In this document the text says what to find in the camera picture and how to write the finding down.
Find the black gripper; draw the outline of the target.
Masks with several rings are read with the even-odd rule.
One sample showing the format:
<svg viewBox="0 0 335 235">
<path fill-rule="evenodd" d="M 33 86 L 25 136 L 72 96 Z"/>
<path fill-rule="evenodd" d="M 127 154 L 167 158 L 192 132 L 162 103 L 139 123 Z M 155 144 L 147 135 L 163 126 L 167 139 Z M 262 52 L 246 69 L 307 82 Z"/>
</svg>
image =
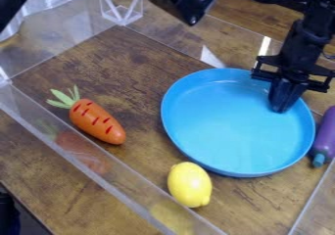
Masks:
<svg viewBox="0 0 335 235">
<path fill-rule="evenodd" d="M 314 32 L 303 20 L 294 22 L 279 54 L 258 56 L 251 77 L 271 82 L 268 100 L 274 112 L 286 112 L 307 90 L 327 92 L 335 71 L 316 64 L 330 32 Z"/>
</svg>

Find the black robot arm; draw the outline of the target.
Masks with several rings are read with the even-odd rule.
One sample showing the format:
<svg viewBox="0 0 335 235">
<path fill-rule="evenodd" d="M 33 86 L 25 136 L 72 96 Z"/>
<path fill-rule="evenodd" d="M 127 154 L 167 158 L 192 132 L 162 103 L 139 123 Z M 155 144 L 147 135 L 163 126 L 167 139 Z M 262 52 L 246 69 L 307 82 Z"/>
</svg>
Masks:
<svg viewBox="0 0 335 235">
<path fill-rule="evenodd" d="M 251 77 L 271 83 L 268 100 L 275 112 L 290 109 L 304 91 L 324 92 L 335 78 L 335 70 L 316 64 L 324 46 L 335 36 L 335 0 L 254 0 L 264 4 L 291 6 L 303 18 L 291 26 L 280 52 L 259 56 Z M 196 24 L 215 0 L 159 0 L 171 4 L 172 13 L 187 24 Z"/>
</svg>

